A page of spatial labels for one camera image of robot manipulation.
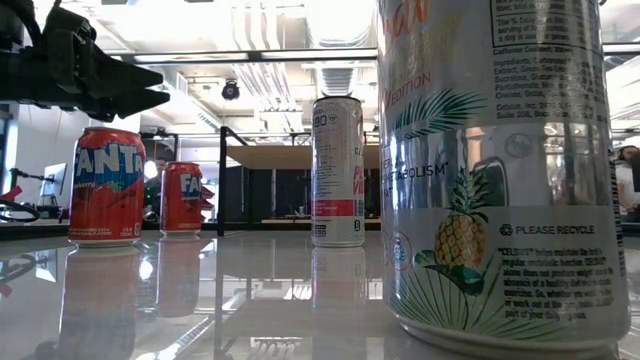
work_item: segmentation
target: table surface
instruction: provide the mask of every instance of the table surface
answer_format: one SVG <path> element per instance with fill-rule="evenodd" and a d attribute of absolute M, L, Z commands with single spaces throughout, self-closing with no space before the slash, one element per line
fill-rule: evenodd
<path fill-rule="evenodd" d="M 345 250 L 314 251 L 308 232 L 145 232 L 134 248 L 0 243 L 0 359 L 475 359 L 396 323 L 382 302 L 377 232 Z M 640 250 L 626 256 L 640 310 Z M 640 318 L 621 359 L 640 359 L 638 337 Z"/>

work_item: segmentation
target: red soda can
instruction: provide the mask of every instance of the red soda can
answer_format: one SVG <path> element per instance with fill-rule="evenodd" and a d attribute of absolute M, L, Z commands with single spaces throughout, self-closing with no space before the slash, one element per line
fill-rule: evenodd
<path fill-rule="evenodd" d="M 189 316 L 200 296 L 200 250 L 206 243 L 196 235 L 160 240 L 158 313 L 161 317 Z"/>
<path fill-rule="evenodd" d="M 202 173 L 197 164 L 170 162 L 162 172 L 160 231 L 165 234 L 200 232 Z"/>
<path fill-rule="evenodd" d="M 76 143 L 69 241 L 122 246 L 140 238 L 145 151 L 140 135 L 86 128 Z"/>
<path fill-rule="evenodd" d="M 129 359 L 136 339 L 139 253 L 80 248 L 67 256 L 59 359 Z"/>

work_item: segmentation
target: nutrition label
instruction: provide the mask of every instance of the nutrition label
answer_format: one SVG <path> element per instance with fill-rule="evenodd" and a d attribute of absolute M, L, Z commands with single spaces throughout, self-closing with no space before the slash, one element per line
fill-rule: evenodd
<path fill-rule="evenodd" d="M 492 0 L 498 119 L 606 121 L 593 0 Z"/>
<path fill-rule="evenodd" d="M 613 303 L 609 266 L 599 247 L 499 248 L 502 254 L 504 316 L 570 321 L 588 309 Z"/>

